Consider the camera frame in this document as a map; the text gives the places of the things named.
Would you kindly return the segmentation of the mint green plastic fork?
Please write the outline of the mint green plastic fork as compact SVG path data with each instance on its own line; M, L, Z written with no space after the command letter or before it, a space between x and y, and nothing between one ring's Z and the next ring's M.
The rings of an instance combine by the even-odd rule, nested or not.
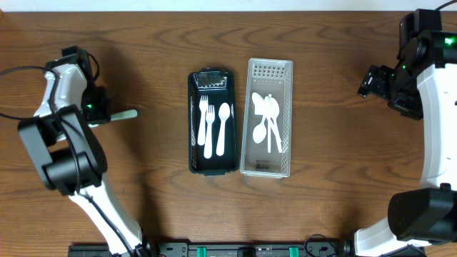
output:
M101 119L98 121L89 121L88 125L90 128L95 128L102 124L107 124L111 121L121 121L126 119L134 119L138 116L138 111L136 109L130 109L127 111L118 112L116 114L109 115L106 119Z

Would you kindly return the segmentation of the white fork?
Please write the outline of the white fork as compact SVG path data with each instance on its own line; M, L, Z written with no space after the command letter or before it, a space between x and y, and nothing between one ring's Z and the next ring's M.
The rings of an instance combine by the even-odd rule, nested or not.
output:
M210 159L212 157L212 125L215 120L215 107L209 105L208 112L206 114L206 139L204 144L204 158Z
M202 95L199 101L199 109L201 112L201 118L199 122L199 132L197 138L197 144L203 146L205 144L205 133L206 133L206 112L208 111L208 96Z

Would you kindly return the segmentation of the black perforated plastic basket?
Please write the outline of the black perforated plastic basket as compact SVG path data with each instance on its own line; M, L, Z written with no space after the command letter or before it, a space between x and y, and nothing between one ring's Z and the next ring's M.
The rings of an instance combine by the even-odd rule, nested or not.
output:
M229 70L207 68L191 72L188 83L188 125L189 125L189 171L205 176L222 176L239 168L238 127L233 73ZM199 101L202 95L208 96L208 104L215 107L215 120L212 125L212 157L204 158L204 145L197 144L201 112ZM225 149L222 156L216 154L219 137L219 108L227 103L230 116L226 121Z

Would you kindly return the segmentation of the white spoon horizontal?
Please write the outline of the white spoon horizontal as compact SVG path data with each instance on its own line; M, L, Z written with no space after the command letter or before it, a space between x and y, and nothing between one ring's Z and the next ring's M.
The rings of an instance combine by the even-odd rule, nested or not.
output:
M273 96L269 96L269 101L270 101L270 105L271 105L271 121L273 122L272 131L276 138L276 145L278 148L278 152L282 153L283 152L282 144L281 144L282 140L281 140L281 136L280 136L279 129L278 129L278 123L277 123L277 118L279 116L280 108L279 108L279 104L278 104L277 100Z

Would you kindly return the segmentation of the white spoon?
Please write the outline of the white spoon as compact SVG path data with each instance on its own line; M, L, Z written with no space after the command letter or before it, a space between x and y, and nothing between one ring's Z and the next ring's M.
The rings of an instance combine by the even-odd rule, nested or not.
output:
M219 118L220 118L220 129L219 137L216 145L216 154L222 156L225 149L225 130L226 130L226 121L229 118L231 112L229 105L227 103L222 103L219 108Z
M254 114L262 115L261 122L253 129L253 141L255 143L261 143L267 136L267 151L270 153L271 133L273 133L276 138L278 152L282 153L282 139L277 122L280 108L277 100L271 94L263 97L257 92L252 93L251 98L254 103Z

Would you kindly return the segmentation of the clear perforated plastic basket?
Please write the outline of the clear perforated plastic basket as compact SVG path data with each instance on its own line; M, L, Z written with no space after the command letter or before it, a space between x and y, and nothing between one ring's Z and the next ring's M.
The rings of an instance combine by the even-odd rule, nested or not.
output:
M253 129L262 119L262 116L254 114L254 103L251 98L254 92L263 97L271 94L279 104L280 113L277 122L282 139L282 153L278 152L273 133L271 153L267 151L267 136L261 143L253 141ZM266 178L290 176L292 93L292 61L258 58L248 61L240 166L240 171L244 175Z

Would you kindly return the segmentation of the white spoon vertical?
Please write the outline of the white spoon vertical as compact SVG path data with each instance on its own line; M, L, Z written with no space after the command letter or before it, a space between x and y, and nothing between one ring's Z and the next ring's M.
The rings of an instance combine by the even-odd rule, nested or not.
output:
M268 153L271 153L271 134L274 133L274 121L272 120L272 113L273 113L273 107L271 105L271 97L272 95L269 94L265 99L264 99L264 106L265 106L265 115L267 119L267 151Z

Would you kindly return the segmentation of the white spoon angled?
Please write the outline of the white spoon angled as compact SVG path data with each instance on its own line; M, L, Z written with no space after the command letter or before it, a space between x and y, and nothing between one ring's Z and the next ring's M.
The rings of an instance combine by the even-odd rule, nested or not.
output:
M264 102L264 99L265 98L263 98L262 95L257 92L252 93L252 100L253 100L254 104L261 102L261 101ZM253 140L255 143L261 143L266 137L267 128L265 127L265 124L264 124L265 120L267 120L266 115L265 115L265 113L263 113L260 124L258 124L253 130Z

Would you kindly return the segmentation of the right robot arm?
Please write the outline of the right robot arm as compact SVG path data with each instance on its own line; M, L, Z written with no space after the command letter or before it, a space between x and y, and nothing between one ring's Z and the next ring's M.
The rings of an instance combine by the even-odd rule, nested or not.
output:
M371 66L357 93L423 121L420 187L393 195L384 219L354 233L357 256L422 256L456 242L456 34L442 29L439 9L401 19L397 60Z

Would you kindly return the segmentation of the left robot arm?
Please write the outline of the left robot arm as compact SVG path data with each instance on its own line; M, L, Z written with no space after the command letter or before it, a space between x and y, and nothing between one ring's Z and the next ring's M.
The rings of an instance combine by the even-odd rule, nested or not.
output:
M111 120L132 119L135 110L110 112L110 98L97 86L96 59L79 46L62 50L44 67L46 90L18 132L49 190L68 196L89 216L108 244L110 256L155 256L142 228L111 189L104 150L92 129Z

